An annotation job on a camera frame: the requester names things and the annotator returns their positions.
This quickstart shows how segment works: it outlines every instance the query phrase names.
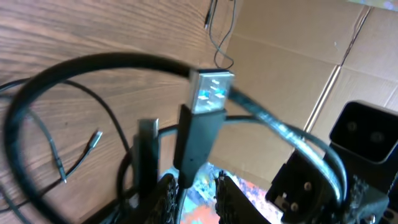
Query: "thin black wire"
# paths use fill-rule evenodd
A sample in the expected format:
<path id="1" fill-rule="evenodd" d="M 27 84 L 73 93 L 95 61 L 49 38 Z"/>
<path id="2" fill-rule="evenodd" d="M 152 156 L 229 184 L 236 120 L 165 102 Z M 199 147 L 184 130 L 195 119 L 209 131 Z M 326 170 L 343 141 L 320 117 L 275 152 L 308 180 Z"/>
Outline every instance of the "thin black wire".
<path id="1" fill-rule="evenodd" d="M 10 89 L 12 87 L 21 85 L 23 83 L 26 83 L 29 80 L 30 80 L 30 78 L 23 78 L 23 79 L 20 79 L 20 80 L 15 80 L 15 81 L 3 84 L 3 85 L 0 86 L 0 92 L 8 90 L 8 89 Z M 83 85 L 81 85 L 81 84 L 79 84 L 77 82 L 74 82 L 74 81 L 71 81 L 71 80 L 65 80 L 62 83 L 66 84 L 66 85 L 73 86 L 75 88 L 78 88 L 81 91 L 84 91 L 85 93 L 89 94 L 91 97 L 93 97 L 105 109 L 105 111 L 109 114 L 109 117 L 111 117 L 111 120 L 112 120 L 112 122 L 113 122 L 113 124 L 114 124 L 114 126 L 116 128 L 116 131 L 119 134 L 119 137 L 120 137 L 120 139 L 121 139 L 121 141 L 123 143 L 124 150 L 126 152 L 128 152 L 129 143 L 128 143 L 128 141 L 127 141 L 127 139 L 126 139 L 126 137 L 125 137 L 125 135 L 123 133 L 122 127 L 120 126 L 118 119 L 116 119 L 116 116 L 114 115 L 112 109 L 108 106 L 108 104 L 105 103 L 105 101 L 100 96 L 98 96 L 95 92 L 93 92 L 93 90 L 91 90 L 91 89 L 89 89 L 89 88 L 87 88 L 87 87 L 85 87 L 85 86 L 83 86 Z"/>
<path id="2" fill-rule="evenodd" d="M 343 187 L 336 172 L 329 166 L 327 161 L 323 160 L 310 147 L 300 135 L 289 129 L 281 120 L 274 116 L 269 110 L 265 109 L 255 100 L 251 99 L 239 89 L 231 87 L 229 90 L 228 99 L 235 104 L 242 107 L 247 112 L 253 114 L 259 121 L 262 121 L 267 127 L 276 133 L 285 142 L 296 148 L 297 152 L 328 182 L 328 185 L 333 190 L 333 200 L 337 207 L 340 207 L 343 202 Z"/>
<path id="3" fill-rule="evenodd" d="M 234 59 L 231 58 L 230 56 L 228 56 L 228 55 L 221 49 L 221 46 L 223 45 L 224 41 L 225 41 L 225 40 L 229 37 L 229 35 L 231 34 L 232 28 L 233 28 L 233 26 L 234 26 L 235 12 L 236 12 L 236 0 L 233 0 L 233 1 L 234 1 L 234 7 L 233 7 L 233 12 L 232 12 L 231 26 L 229 27 L 229 30 L 228 30 L 228 32 L 225 34 L 224 38 L 221 40 L 220 44 L 217 44 L 217 43 L 213 40 L 213 35 L 211 34 L 211 31 L 213 30 L 213 29 L 212 29 L 212 27 L 213 27 L 213 19 L 214 19 L 215 15 L 216 15 L 216 9 L 217 9 L 218 0 L 211 0 L 211 7 L 210 7 L 210 10 L 213 10 L 213 13 L 212 13 L 213 16 L 212 16 L 211 19 L 210 19 L 209 38 L 210 38 L 210 40 L 211 40 L 211 43 L 213 43 L 213 45 L 216 47 L 216 53 L 214 54 L 214 58 L 213 58 L 214 64 L 217 66 L 217 68 L 220 68 L 220 69 L 230 69 L 230 68 L 234 65 Z M 220 53 L 220 54 L 223 55 L 225 58 L 227 58 L 228 60 L 230 60 L 230 61 L 231 61 L 231 65 L 227 66 L 226 68 L 222 68 L 220 65 L 218 65 L 218 62 L 217 62 L 217 55 L 218 55 L 218 53 Z"/>
<path id="4" fill-rule="evenodd" d="M 0 85 L 0 92 L 6 91 L 6 90 L 8 90 L 8 89 L 10 89 L 12 87 L 21 85 L 21 84 L 23 84 L 23 83 L 25 83 L 25 82 L 27 82 L 29 80 L 30 80 L 30 78 L 23 78 L 23 79 L 20 79 L 20 80 L 15 80 L 15 81 Z M 117 132 L 119 134 L 119 137 L 122 140 L 124 148 L 125 149 L 127 148 L 126 151 L 128 151 L 129 150 L 129 146 L 128 146 L 127 139 L 126 139 L 126 137 L 125 137 L 125 135 L 124 135 L 124 133 L 123 133 L 123 131 L 121 129 L 121 125 L 119 124 L 119 121 L 117 120 L 116 116 L 114 115 L 114 113 L 112 112 L 112 109 L 108 106 L 108 104 L 100 96 L 98 96 L 95 92 L 93 92 L 91 89 L 89 89 L 89 88 L 87 88 L 87 87 L 85 87 L 85 86 L 83 86 L 83 85 L 81 85 L 79 83 L 73 82 L 71 80 L 65 80 L 63 83 L 66 84 L 66 85 L 70 85 L 70 86 L 73 86 L 75 88 L 78 88 L 78 89 L 84 91 L 85 93 L 89 94 L 106 110 L 106 112 L 109 114 L 109 116 L 111 117 L 112 122 L 115 125 L 115 128 L 116 128 L 116 130 L 117 130 Z M 30 111 L 30 110 L 28 110 L 28 112 L 30 113 L 30 115 L 34 114 L 33 111 Z M 40 120 L 40 118 L 37 115 L 35 117 L 33 117 L 35 119 L 35 121 L 39 121 Z M 40 127 L 40 128 L 42 129 L 43 133 L 46 135 L 47 140 L 49 140 L 49 143 L 51 143 L 51 142 L 53 143 L 53 139 L 52 139 L 50 133 L 48 132 L 48 130 L 45 127 L 44 124 L 43 124 L 43 127 L 44 128 L 42 128 L 42 127 Z M 77 162 L 73 165 L 73 167 L 68 170 L 68 172 L 66 173 L 66 177 L 71 176 L 74 173 L 74 171 L 77 170 L 77 168 L 80 166 L 80 164 L 86 159 L 87 155 L 92 150 L 92 149 L 88 149 L 89 143 L 90 142 L 88 142 L 88 144 L 87 144 L 87 146 L 85 148 L 85 151 L 83 152 L 83 154 L 79 158 L 79 160 L 77 160 Z M 50 190 L 52 190 L 54 187 L 56 187 L 58 184 L 61 184 L 62 182 L 63 182 L 62 179 L 58 179 L 55 182 L 51 183 L 50 185 L 48 185 L 47 187 L 45 187 L 44 189 L 42 189 L 40 191 L 40 196 L 42 197 L 43 195 L 45 195 L 47 192 L 49 192 Z M 20 208 L 21 206 L 23 206 L 23 205 L 25 205 L 25 204 L 27 204 L 29 202 L 30 202 L 29 200 L 25 200 L 25 201 L 19 203 L 18 205 L 16 205 L 16 208 Z M 4 208 L 4 209 L 0 210 L 0 213 L 9 212 L 11 210 L 12 210 L 11 207 Z"/>
<path id="5" fill-rule="evenodd" d="M 19 220 L 23 224 L 30 224 L 30 221 L 21 213 L 21 211 L 18 210 L 17 206 L 12 202 L 11 198 L 8 196 L 6 190 L 3 188 L 2 184 L 0 184 L 0 192 L 2 197 L 5 199 L 7 204 L 10 206 L 12 211 L 16 214 L 16 216 L 19 218 Z"/>
<path id="6" fill-rule="evenodd" d="M 75 162 L 75 164 L 67 171 L 66 175 L 67 177 L 70 177 L 76 170 L 77 168 L 83 163 L 83 161 L 87 158 L 88 154 L 93 150 L 93 147 L 90 147 L 90 141 L 88 141 L 85 150 L 83 151 L 83 154 L 80 156 L 80 158 Z M 43 197 L 46 193 L 48 193 L 50 190 L 52 190 L 54 187 L 56 187 L 58 184 L 61 184 L 63 180 L 59 178 L 58 180 L 52 182 L 50 185 L 46 186 L 44 189 L 40 191 L 40 196 Z M 21 202 L 20 204 L 16 205 L 17 208 L 21 208 L 23 205 L 26 205 L 29 203 L 28 200 L 25 200 Z M 0 210 L 0 213 L 3 212 L 8 212 L 10 211 L 11 208 L 5 208 Z"/>
<path id="7" fill-rule="evenodd" d="M 0 95 L 0 98 L 8 100 L 8 101 L 12 101 L 12 96 L 11 95 Z M 44 122 L 40 119 L 40 117 L 33 112 L 32 110 L 28 109 L 27 110 L 29 116 L 34 120 L 34 122 L 38 125 L 38 127 L 42 130 L 45 138 L 47 139 L 47 141 L 49 142 L 50 148 L 51 148 L 51 152 L 55 161 L 55 165 L 57 166 L 58 172 L 61 176 L 61 178 L 63 179 L 64 182 L 66 182 L 67 178 L 65 175 L 65 169 L 63 168 L 63 164 L 61 161 L 61 158 L 58 155 L 58 151 L 57 151 L 57 147 L 55 146 L 54 140 L 50 134 L 50 131 L 47 129 L 47 127 L 45 126 Z"/>

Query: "wooden table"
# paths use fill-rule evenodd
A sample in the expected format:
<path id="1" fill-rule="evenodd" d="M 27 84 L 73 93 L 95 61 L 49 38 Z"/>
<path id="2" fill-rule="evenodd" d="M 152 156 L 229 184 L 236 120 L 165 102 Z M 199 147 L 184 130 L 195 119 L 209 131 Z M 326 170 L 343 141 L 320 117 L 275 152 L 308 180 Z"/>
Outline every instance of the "wooden table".
<path id="1" fill-rule="evenodd" d="M 203 28 L 209 4 L 210 0 L 1 1 L 0 83 L 31 77 L 61 61 L 99 52 L 147 52 L 198 67 L 214 67 L 215 48 Z M 232 8 L 231 1 L 219 1 L 214 25 L 217 42 L 229 28 Z M 187 81 L 170 75 L 125 69 L 72 80 L 99 93 L 110 104 L 130 144 L 140 118 L 159 118 L 160 127 L 176 123 L 187 87 Z M 1 114 L 7 106 L 6 102 L 0 104 Z M 115 198 L 116 172 L 125 153 L 121 141 L 102 107 L 70 86 L 57 85 L 31 108 L 49 128 L 66 170 L 79 158 L 93 131 L 99 128 L 104 132 L 97 148 L 67 184 L 45 196 L 71 222 L 82 222 Z M 21 153 L 41 189 L 59 174 L 40 129 L 31 119 L 23 125 Z M 166 170 L 172 164 L 174 139 L 162 143 L 160 169 Z M 3 149 L 0 153 L 1 182 L 19 203 L 24 196 L 13 181 Z M 0 206 L 6 207 L 3 200 Z M 32 206 L 23 206 L 21 211 L 32 223 L 45 223 Z M 0 223 L 18 222 L 12 212 L 0 215 Z"/>

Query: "black device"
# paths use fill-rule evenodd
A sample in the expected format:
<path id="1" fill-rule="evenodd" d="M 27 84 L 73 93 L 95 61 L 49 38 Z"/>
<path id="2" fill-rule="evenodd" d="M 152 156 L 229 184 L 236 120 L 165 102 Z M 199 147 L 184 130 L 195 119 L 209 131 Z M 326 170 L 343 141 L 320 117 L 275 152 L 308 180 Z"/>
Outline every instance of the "black device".
<path id="1" fill-rule="evenodd" d="M 134 136 L 134 146 L 131 148 L 110 108 L 96 97 L 113 119 L 126 156 L 117 176 L 117 201 L 107 205 L 101 213 L 87 219 L 85 223 L 179 223 L 187 189 L 192 186 L 199 167 L 206 162 L 218 131 L 223 125 L 238 122 L 266 125 L 296 148 L 272 181 L 265 198 L 284 211 L 282 221 L 375 224 L 381 219 L 389 203 L 387 195 L 393 192 L 391 187 L 386 190 L 386 186 L 394 185 L 395 178 L 391 176 L 397 168 L 391 161 L 396 152 L 392 148 L 380 148 L 375 157 L 369 152 L 374 144 L 390 147 L 393 139 L 397 139 L 392 125 L 396 118 L 391 114 L 375 111 L 366 105 L 347 104 L 331 132 L 332 143 L 328 146 L 315 136 L 278 120 L 256 101 L 231 86 L 233 74 L 228 70 L 198 70 L 152 55 L 109 53 L 76 58 L 43 71 L 20 89 L 7 112 L 3 141 L 11 170 L 25 196 L 50 222 L 68 223 L 68 220 L 42 199 L 42 194 L 35 189 L 22 165 L 19 130 L 26 108 L 40 94 L 67 78 L 101 69 L 126 67 L 190 77 L 188 100 L 181 105 L 180 119 L 175 126 L 158 130 L 155 119 L 140 120 L 138 133 Z M 224 109 L 227 98 L 252 115 L 227 116 Z M 366 126 L 369 119 L 374 121 L 372 125 L 359 130 L 358 127 Z M 383 128 L 379 123 L 389 125 Z M 351 131 L 351 138 L 344 134 L 347 130 Z M 159 139 L 172 133 L 177 133 L 174 166 L 180 176 L 175 180 L 166 175 L 156 181 Z M 324 150 L 325 158 L 314 153 L 303 138 Z M 358 144 L 358 141 L 371 141 L 373 145 Z M 395 170 L 390 170 L 389 178 L 381 181 L 372 176 L 375 173 L 362 172 L 369 166 L 380 170 Z M 128 167 L 134 169 L 135 186 L 125 192 L 123 182 Z M 215 181 L 216 211 L 220 223 L 269 223 L 228 176 L 220 173 Z M 132 205 L 129 197 L 134 194 L 139 196 L 139 200 Z"/>

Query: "cardboard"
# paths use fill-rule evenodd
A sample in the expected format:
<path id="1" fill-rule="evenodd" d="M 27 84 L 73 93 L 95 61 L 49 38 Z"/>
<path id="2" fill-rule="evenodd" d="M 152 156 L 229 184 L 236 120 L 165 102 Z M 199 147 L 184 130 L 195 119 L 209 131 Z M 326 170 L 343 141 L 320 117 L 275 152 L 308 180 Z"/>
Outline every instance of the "cardboard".
<path id="1" fill-rule="evenodd" d="M 344 64 L 351 70 L 398 82 L 398 13 L 373 9 Z"/>
<path id="2" fill-rule="evenodd" d="M 329 143 L 329 133 L 347 102 L 363 100 L 387 106 L 396 88 L 394 82 L 343 67 L 315 122 L 312 134 Z"/>
<path id="3" fill-rule="evenodd" d="M 329 142 L 328 133 L 348 101 L 364 100 L 398 111 L 397 24 L 396 12 L 372 9 L 315 122 L 313 134 Z"/>
<path id="4" fill-rule="evenodd" d="M 347 101 L 398 108 L 398 14 L 374 9 L 359 32 L 368 9 L 345 1 L 245 1 L 227 51 L 235 85 L 282 121 L 308 131 L 313 125 L 326 142 Z M 222 130 L 210 162 L 267 189 L 291 152 L 268 129 L 237 124 Z"/>
<path id="5" fill-rule="evenodd" d="M 339 64 L 363 7 L 344 0 L 245 1 L 234 34 Z"/>
<path id="6" fill-rule="evenodd" d="M 398 11 L 397 0 L 349 0 L 350 2 L 365 4 L 368 6 L 379 7 L 382 9 L 388 9 L 392 11 Z"/>
<path id="7" fill-rule="evenodd" d="M 233 35 L 234 85 L 285 122 L 304 128 L 335 65 Z M 229 114 L 244 114 L 228 103 Z M 210 162 L 267 189 L 292 147 L 258 124 L 225 127 Z"/>

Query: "usb cable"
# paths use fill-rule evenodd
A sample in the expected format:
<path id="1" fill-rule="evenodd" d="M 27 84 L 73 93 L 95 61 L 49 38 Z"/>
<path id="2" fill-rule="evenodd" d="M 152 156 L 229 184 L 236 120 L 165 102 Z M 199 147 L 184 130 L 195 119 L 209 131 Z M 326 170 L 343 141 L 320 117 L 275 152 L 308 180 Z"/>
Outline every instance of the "usb cable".
<path id="1" fill-rule="evenodd" d="M 227 70 L 198 70 L 190 74 L 190 94 L 181 106 L 175 143 L 174 167 L 178 169 L 177 208 L 180 223 L 187 189 L 207 161 L 226 117 L 224 109 L 234 75 Z"/>

